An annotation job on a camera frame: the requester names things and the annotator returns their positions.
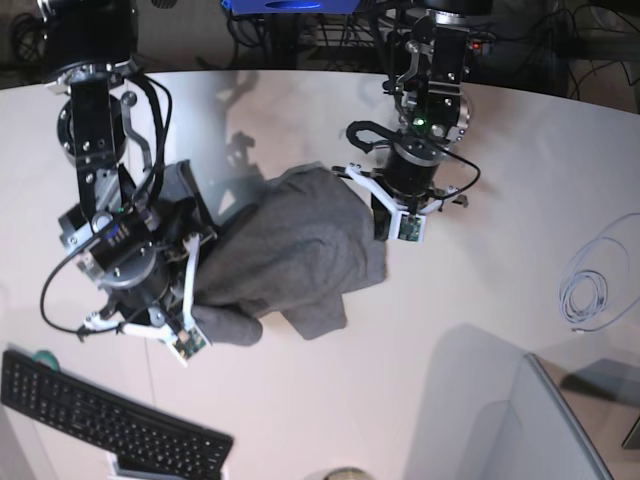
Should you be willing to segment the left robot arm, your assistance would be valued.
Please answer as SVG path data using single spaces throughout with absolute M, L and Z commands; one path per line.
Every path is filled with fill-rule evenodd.
M 428 215 L 448 203 L 466 207 L 466 193 L 478 182 L 473 177 L 462 187 L 436 187 L 434 178 L 442 162 L 452 159 L 480 168 L 455 153 L 466 133 L 471 106 L 463 89 L 465 61 L 472 45 L 468 18 L 488 15 L 490 1 L 420 1 L 425 13 L 418 18 L 404 43 L 409 56 L 403 74 L 387 63 L 386 94 L 394 99 L 400 125 L 386 128 L 373 121 L 354 121 L 346 129 L 349 143 L 364 153 L 385 147 L 385 164 L 369 172 L 352 164 L 334 173 L 365 188 L 371 198 L 374 238 L 377 241 L 423 240 Z

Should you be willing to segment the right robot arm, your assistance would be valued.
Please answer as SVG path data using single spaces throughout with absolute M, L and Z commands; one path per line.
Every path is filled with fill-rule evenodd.
M 206 346 L 194 304 L 199 253 L 218 235 L 187 162 L 167 163 L 166 87 L 136 65 L 130 1 L 43 1 L 47 86 L 79 201 L 61 216 L 65 262 L 107 295 L 75 329 L 157 340 L 181 359 Z

